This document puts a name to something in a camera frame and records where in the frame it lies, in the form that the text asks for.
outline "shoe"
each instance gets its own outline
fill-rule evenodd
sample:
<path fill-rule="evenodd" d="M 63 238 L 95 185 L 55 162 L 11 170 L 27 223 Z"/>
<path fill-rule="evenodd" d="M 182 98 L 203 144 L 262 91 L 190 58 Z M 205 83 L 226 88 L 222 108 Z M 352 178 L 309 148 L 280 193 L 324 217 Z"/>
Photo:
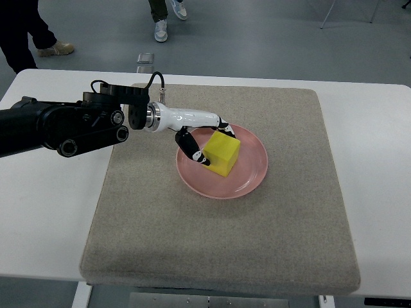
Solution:
<path fill-rule="evenodd" d="M 177 0 L 170 0 L 170 3 L 173 7 L 175 15 L 182 21 L 185 21 L 187 19 L 187 11 L 184 7 L 184 3 L 178 2 Z"/>
<path fill-rule="evenodd" d="M 167 40 L 167 19 L 155 23 L 154 38 L 160 43 Z"/>
<path fill-rule="evenodd" d="M 38 56 L 63 56 L 68 55 L 74 51 L 74 46 L 70 43 L 60 42 L 59 40 L 51 46 L 50 48 L 46 49 L 38 49 L 37 54 Z"/>

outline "white sneaker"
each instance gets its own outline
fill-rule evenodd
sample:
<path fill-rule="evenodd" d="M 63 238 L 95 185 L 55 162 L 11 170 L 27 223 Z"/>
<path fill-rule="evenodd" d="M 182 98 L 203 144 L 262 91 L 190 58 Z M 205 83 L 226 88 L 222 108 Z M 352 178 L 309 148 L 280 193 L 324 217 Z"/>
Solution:
<path fill-rule="evenodd" d="M 173 6 L 175 15 L 182 21 L 185 21 L 187 19 L 187 11 L 184 7 L 184 3 L 178 2 L 177 0 L 170 0 L 170 3 Z"/>
<path fill-rule="evenodd" d="M 158 42 L 167 40 L 167 19 L 155 23 L 154 38 Z"/>

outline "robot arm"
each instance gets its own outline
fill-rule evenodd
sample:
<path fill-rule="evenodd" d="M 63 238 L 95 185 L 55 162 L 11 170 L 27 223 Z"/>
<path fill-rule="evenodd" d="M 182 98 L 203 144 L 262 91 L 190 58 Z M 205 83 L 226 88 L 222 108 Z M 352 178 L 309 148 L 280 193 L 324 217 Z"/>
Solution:
<path fill-rule="evenodd" d="M 177 131 L 175 140 L 193 160 L 209 165 L 189 127 L 211 127 L 231 137 L 230 125 L 218 115 L 200 110 L 167 108 L 161 102 L 150 102 L 148 88 L 110 85 L 96 80 L 93 92 L 84 92 L 76 103 L 45 102 L 23 97 L 9 110 L 0 110 L 0 157 L 46 147 L 61 156 L 73 157 L 106 146 L 124 142 L 128 128 L 121 105 L 129 105 L 128 122 L 133 130 L 160 132 L 166 128 Z M 93 85 L 100 83 L 100 93 Z"/>

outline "person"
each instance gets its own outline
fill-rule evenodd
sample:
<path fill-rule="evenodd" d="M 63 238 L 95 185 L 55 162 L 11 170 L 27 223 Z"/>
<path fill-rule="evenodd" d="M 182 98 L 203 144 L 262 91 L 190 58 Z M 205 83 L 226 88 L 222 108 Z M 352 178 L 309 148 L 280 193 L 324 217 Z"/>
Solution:
<path fill-rule="evenodd" d="M 148 0 L 152 9 L 152 17 L 155 22 L 154 38 L 158 42 L 165 42 L 167 36 L 167 6 L 165 0 Z M 175 15 L 185 21 L 187 19 L 187 11 L 184 7 L 183 0 L 170 0 Z"/>
<path fill-rule="evenodd" d="M 36 69 L 28 48 L 29 33 L 38 56 L 68 55 L 74 51 L 70 43 L 58 41 L 39 14 L 39 0 L 2 0 L 0 9 L 0 48 L 7 64 L 16 74 Z"/>

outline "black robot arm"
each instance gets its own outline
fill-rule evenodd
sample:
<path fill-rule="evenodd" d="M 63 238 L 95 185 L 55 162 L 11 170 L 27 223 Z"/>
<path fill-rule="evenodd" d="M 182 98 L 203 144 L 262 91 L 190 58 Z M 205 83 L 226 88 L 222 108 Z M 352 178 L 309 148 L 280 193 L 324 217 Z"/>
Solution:
<path fill-rule="evenodd" d="M 93 84 L 100 82 L 100 93 Z M 76 103 L 37 101 L 23 97 L 11 109 L 0 110 L 0 157 L 46 147 L 72 157 L 124 142 L 128 128 L 121 105 L 130 105 L 130 124 L 146 123 L 148 88 L 92 82 Z"/>

